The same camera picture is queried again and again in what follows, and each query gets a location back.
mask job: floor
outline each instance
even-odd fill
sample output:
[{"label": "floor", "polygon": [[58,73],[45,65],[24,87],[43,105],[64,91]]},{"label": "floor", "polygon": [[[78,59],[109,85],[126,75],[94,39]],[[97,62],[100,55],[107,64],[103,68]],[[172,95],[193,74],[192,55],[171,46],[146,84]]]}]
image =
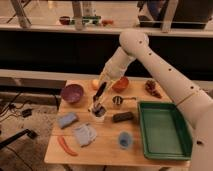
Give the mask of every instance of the floor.
[{"label": "floor", "polygon": [[[23,103],[15,103],[16,107],[21,107]],[[35,139],[30,139],[24,135],[17,141],[8,145],[32,168],[30,169],[23,161],[21,161],[11,150],[3,148],[0,151],[0,168],[4,171],[64,171],[62,165],[44,163],[45,152],[50,137],[52,124],[56,118],[57,107],[51,105],[26,104],[23,108],[16,111],[20,114],[24,109],[31,108],[32,115],[23,117],[9,117],[2,121],[3,118],[9,116],[9,111],[4,117],[0,117],[1,136],[0,141],[20,132],[23,129],[35,131],[38,136]],[[102,171],[103,166],[71,166],[74,171]],[[106,171],[157,171],[160,167],[116,167],[109,166]],[[182,168],[171,168],[169,171],[187,171]]]}]

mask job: purple bowl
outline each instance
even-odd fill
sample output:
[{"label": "purple bowl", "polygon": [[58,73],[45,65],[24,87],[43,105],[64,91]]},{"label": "purple bowl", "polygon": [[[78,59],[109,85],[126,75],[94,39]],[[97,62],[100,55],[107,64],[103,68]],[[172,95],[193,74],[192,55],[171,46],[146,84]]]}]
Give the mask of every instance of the purple bowl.
[{"label": "purple bowl", "polygon": [[61,91],[61,97],[68,103],[78,102],[84,94],[84,89],[79,84],[70,84]]}]

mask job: sponge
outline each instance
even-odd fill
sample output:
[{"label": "sponge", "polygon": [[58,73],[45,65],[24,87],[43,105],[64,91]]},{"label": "sponge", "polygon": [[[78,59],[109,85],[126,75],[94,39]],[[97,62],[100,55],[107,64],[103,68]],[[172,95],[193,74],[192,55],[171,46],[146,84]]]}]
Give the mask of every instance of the sponge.
[{"label": "sponge", "polygon": [[70,112],[70,113],[68,113],[64,116],[60,116],[58,118],[58,125],[61,129],[63,129],[77,120],[78,120],[77,115],[73,112]]}]

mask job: green tray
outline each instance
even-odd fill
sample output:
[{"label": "green tray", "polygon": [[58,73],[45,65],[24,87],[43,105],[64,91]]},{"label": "green tray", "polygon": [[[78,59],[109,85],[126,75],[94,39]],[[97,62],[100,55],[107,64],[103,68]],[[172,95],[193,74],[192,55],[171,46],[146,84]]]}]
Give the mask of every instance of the green tray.
[{"label": "green tray", "polygon": [[173,103],[138,103],[144,155],[150,159],[189,160],[192,138]]}]

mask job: orange carrot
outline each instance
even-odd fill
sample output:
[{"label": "orange carrot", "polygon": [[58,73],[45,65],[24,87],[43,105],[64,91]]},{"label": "orange carrot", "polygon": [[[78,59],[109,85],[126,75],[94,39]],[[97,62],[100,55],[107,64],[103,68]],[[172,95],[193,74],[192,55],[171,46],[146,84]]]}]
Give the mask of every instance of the orange carrot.
[{"label": "orange carrot", "polygon": [[64,149],[64,151],[65,151],[66,153],[68,153],[68,154],[71,155],[71,156],[77,156],[77,155],[78,155],[76,152],[72,151],[72,150],[68,147],[68,145],[67,145],[67,143],[66,143],[66,141],[65,141],[65,139],[64,139],[63,136],[59,135],[59,136],[57,137],[57,140],[58,140],[58,143],[60,144],[60,146]]}]

